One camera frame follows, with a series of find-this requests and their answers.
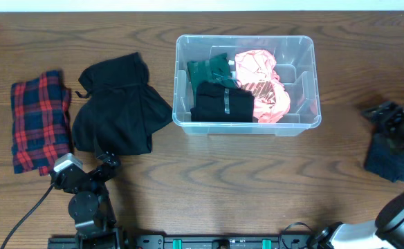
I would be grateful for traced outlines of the dark navy cloth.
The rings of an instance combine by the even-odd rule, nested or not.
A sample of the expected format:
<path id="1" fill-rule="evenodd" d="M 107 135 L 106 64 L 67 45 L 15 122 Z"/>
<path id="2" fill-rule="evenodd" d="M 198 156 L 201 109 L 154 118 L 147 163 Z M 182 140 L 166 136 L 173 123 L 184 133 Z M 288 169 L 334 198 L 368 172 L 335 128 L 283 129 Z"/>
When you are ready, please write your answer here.
<path id="1" fill-rule="evenodd" d="M 404 182 L 404 150 L 394 151 L 383 134 L 375 133 L 371 139 L 364 168 L 393 183 Z"/>

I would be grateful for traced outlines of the black taped cloth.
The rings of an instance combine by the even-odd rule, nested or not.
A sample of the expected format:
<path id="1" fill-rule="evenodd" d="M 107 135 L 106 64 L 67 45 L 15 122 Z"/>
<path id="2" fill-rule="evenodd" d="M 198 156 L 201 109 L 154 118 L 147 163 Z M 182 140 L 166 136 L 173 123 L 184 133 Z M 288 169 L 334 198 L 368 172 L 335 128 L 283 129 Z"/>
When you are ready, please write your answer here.
<path id="1" fill-rule="evenodd" d="M 254 96 L 250 91 L 203 82 L 196 88 L 192 122 L 253 122 Z"/>

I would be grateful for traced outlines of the dark green cloth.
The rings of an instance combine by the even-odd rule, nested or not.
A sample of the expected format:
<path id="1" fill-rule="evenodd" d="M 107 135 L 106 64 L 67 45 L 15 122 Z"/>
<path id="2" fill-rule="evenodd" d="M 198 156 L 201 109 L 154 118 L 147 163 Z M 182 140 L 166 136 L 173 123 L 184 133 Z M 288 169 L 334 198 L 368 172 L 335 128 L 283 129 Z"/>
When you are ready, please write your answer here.
<path id="1" fill-rule="evenodd" d="M 239 88 L 237 81 L 232 77 L 227 53 L 203 61 L 190 61 L 187 63 L 187 69 L 194 98 L 198 86 L 204 82 L 220 84 L 230 89 Z"/>

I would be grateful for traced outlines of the pink printed t-shirt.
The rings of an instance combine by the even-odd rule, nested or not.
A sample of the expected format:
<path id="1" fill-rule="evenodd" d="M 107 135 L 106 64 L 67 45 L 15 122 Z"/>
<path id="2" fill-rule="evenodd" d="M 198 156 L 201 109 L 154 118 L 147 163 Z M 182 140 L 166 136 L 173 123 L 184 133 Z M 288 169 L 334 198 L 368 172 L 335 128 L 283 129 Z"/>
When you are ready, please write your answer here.
<path id="1" fill-rule="evenodd" d="M 276 64 L 275 57 L 267 50 L 248 50 L 235 55 L 237 83 L 255 98 L 253 118 L 258 123 L 276 123 L 290 110 L 291 99 L 275 71 Z"/>

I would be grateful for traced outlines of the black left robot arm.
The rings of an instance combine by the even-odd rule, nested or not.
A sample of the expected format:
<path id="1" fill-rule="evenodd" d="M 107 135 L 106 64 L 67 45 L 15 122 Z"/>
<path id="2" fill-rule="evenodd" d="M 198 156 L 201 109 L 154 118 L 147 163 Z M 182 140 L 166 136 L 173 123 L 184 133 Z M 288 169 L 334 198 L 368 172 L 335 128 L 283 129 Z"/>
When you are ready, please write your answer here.
<path id="1" fill-rule="evenodd" d="M 78 235 L 85 238 L 108 232 L 116 224 L 106 182 L 116 176 L 120 160 L 115 154 L 103 150 L 96 138 L 93 145 L 97 159 L 102 162 L 94 170 L 85 172 L 82 161 L 68 153 L 57 159 L 50 171 L 53 187 L 73 195 L 68 213 L 75 222 Z"/>

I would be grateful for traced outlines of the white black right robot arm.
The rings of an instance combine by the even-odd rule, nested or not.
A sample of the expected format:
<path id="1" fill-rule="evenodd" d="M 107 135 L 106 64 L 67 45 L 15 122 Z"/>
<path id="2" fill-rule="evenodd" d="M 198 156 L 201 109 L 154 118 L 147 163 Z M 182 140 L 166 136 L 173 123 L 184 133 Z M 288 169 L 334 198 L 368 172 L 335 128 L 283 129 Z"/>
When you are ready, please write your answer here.
<path id="1" fill-rule="evenodd" d="M 404 182 L 404 105 L 387 101 L 362 112 L 373 126 L 364 168 L 393 183 Z M 307 248 L 404 248 L 404 192 L 375 220 L 342 222 L 309 238 Z"/>

